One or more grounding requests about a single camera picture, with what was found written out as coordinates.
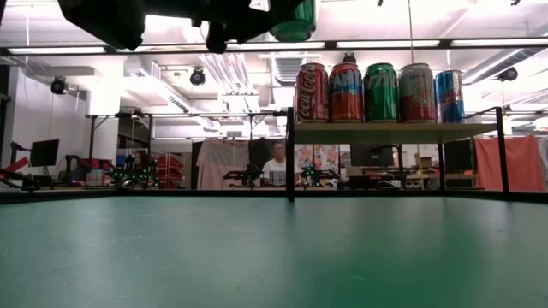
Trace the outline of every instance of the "red bull can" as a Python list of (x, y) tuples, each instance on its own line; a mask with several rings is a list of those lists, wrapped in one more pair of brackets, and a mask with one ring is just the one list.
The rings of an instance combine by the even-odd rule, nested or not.
[(438, 123), (463, 123), (462, 72), (448, 70), (437, 74), (434, 87)]

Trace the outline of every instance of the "table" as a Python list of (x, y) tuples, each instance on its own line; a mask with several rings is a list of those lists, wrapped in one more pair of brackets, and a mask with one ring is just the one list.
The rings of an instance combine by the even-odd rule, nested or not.
[[(236, 191), (248, 191), (251, 190), (250, 187), (229, 187), (229, 190)], [(254, 187), (254, 191), (285, 191), (285, 187)], [(295, 187), (296, 191), (332, 191), (336, 190), (334, 187)]]
[(0, 206), (1, 307), (543, 307), (548, 207), (109, 197)]

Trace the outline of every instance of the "aluminum can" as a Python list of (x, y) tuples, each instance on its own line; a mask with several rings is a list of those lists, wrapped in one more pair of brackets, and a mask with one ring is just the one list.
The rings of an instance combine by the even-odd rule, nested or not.
[(295, 86), (295, 109), (299, 123), (329, 121), (328, 81), (324, 65), (301, 65)]
[(333, 123), (363, 123), (363, 83), (355, 63), (337, 64), (331, 70), (330, 107)]
[(463, 123), (462, 72), (449, 70), (437, 74), (434, 88), (438, 123)]
[(425, 63), (402, 68), (399, 78), (402, 123), (435, 122), (434, 79)]
[(367, 122), (397, 123), (399, 97), (397, 74), (392, 64), (377, 63), (369, 66), (363, 86)]

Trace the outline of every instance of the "fluorescent light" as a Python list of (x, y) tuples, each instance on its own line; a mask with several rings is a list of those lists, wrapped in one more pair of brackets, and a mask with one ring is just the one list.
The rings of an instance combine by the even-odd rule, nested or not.
[(139, 46), (135, 50), (119, 50), (120, 52), (136, 53), (136, 52), (179, 52), (179, 51), (200, 51), (208, 52), (205, 44), (179, 44), (179, 45), (144, 45)]
[(249, 116), (248, 114), (244, 114), (244, 113), (234, 113), (234, 114), (231, 114), (231, 113), (219, 113), (219, 114), (215, 114), (215, 113), (204, 113), (204, 114), (199, 114), (200, 116), (211, 116), (211, 117), (240, 117), (240, 116)]
[(302, 43), (245, 43), (229, 44), (227, 50), (299, 50), (299, 49), (322, 49), (324, 42), (302, 42)]
[(259, 59), (302, 59), (302, 58), (320, 58), (320, 54), (309, 54), (303, 52), (284, 52), (284, 53), (270, 53), (260, 54)]
[(6, 6), (58, 6), (57, 0), (8, 0)]
[(189, 117), (189, 114), (173, 114), (173, 115), (168, 115), (168, 114), (154, 115), (154, 114), (152, 114), (152, 117), (155, 117), (155, 118), (183, 118), (183, 117)]
[(105, 53), (104, 47), (8, 48), (12, 55), (62, 55)]
[[(414, 40), (413, 47), (436, 47), (439, 45), (439, 40), (424, 39)], [(411, 48), (410, 40), (398, 41), (352, 41), (352, 42), (337, 42), (337, 48)]]
[(489, 39), (456, 39), (451, 43), (452, 47), (473, 46), (520, 46), (548, 44), (548, 38), (489, 38)]
[(153, 140), (164, 140), (164, 141), (167, 141), (167, 140), (189, 140), (189, 138), (187, 138), (187, 137), (156, 137), (156, 138), (153, 138)]

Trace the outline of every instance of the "cable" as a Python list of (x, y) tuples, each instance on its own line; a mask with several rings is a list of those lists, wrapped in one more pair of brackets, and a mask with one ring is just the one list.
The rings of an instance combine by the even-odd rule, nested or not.
[(6, 178), (0, 178), (0, 181), (3, 184), (5, 184), (9, 187), (15, 188), (15, 189), (21, 189), (23, 192), (33, 192), (33, 191), (37, 191), (41, 188), (40, 184), (37, 181), (33, 180), (32, 178), (30, 178), (28, 176), (20, 175), (16, 172), (8, 171), (6, 169), (0, 169), (0, 174), (5, 174), (5, 175), (7, 175), (7, 177), (12, 178), (14, 180), (29, 181), (32, 186), (31, 187), (24, 187), (24, 186), (16, 185), (16, 184), (8, 181)]
[(48, 139), (51, 138), (51, 122), (53, 119), (53, 100), (55, 99), (55, 94), (51, 94), (51, 110), (50, 110), (50, 126), (48, 127)]
[(413, 19), (411, 17), (411, 0), (408, 0), (409, 8), (409, 35), (411, 37), (411, 63), (414, 63), (414, 51), (413, 51)]
[(61, 167), (61, 163), (63, 162), (63, 159), (65, 159), (65, 157), (61, 158), (61, 160), (59, 160), (59, 163), (57, 163), (57, 167), (55, 169), (55, 174), (53, 174), (53, 176), (55, 176), (56, 178), (57, 178), (57, 175), (58, 175), (57, 172), (59, 172), (59, 167)]

